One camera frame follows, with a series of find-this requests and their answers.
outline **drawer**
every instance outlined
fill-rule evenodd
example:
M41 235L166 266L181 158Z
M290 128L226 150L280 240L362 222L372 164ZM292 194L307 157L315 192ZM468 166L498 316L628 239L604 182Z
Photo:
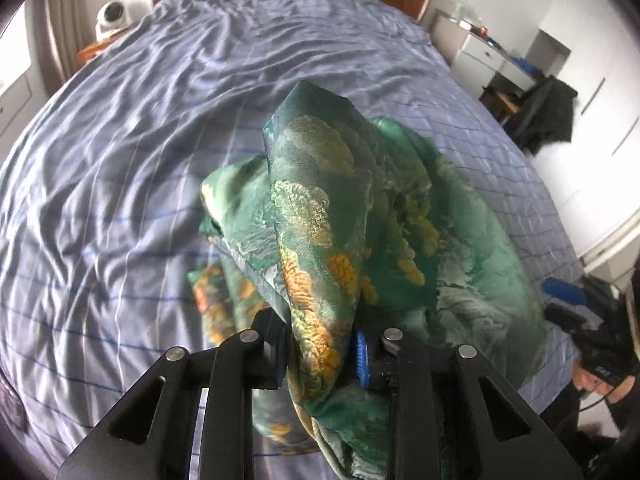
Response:
M529 90L529 88L531 88L536 83L536 81L529 74L523 72L511 61L506 61L504 63L504 66L500 69L500 73L514 85L524 91Z
M451 65L451 73L462 88L478 99L484 92L484 87L494 77L495 70L480 63L476 58L460 52Z
M25 104L31 99L31 89L21 75L0 95L0 136Z
M496 71L500 70L500 67L506 61L503 56L498 54L497 50L494 50L484 41L476 38L473 34L467 35L465 43L462 45L462 52L469 54L471 57L476 58L480 63L483 63Z

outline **green fabric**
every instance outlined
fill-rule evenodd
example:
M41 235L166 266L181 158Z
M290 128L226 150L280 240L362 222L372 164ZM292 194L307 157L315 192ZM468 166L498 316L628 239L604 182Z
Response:
M267 307L255 285L222 254L220 264L188 273L208 340L219 346L251 326L255 314ZM254 390L254 427L284 455L318 451L318 444L300 423L289 391Z
M248 280L290 324L291 399L342 478L383 478L389 435L388 398L344 366L354 322L473 344L516 387L537 371L545 330L522 264L430 140L300 82L265 145L204 181L202 230L232 260L230 291ZM212 340L231 334L225 323Z

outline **white wardrobe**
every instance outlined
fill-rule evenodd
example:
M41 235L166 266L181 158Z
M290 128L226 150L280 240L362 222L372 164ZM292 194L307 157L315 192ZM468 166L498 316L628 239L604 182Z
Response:
M640 49L609 0L553 0L540 28L571 50L573 141L531 159L578 256L640 209Z

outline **blue bedsheet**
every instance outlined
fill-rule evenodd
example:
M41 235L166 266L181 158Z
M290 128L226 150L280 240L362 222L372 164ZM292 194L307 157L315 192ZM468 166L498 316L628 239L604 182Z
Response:
M163 0L56 94L0 174L0 403L50 476L165 349L206 346L185 279L216 259L198 235L199 185L264 150L262 127L301 78L432 137L497 212L533 282L580 275L536 172L400 11ZM549 332L521 390L539 412L574 353ZM270 456L261 442L256 455L259 478L321 477L317 455Z

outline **hand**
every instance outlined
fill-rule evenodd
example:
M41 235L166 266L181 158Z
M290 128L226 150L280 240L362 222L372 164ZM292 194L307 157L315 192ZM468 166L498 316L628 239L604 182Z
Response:
M634 376L627 377L622 383L614 388L610 384L597 378L584 368L582 368L582 358L578 357L574 361L574 373L572 380L577 390L585 390L587 392L596 392L603 396L608 396L607 400L611 404L615 404L619 400L626 397L626 395L633 389L636 384L636 378Z

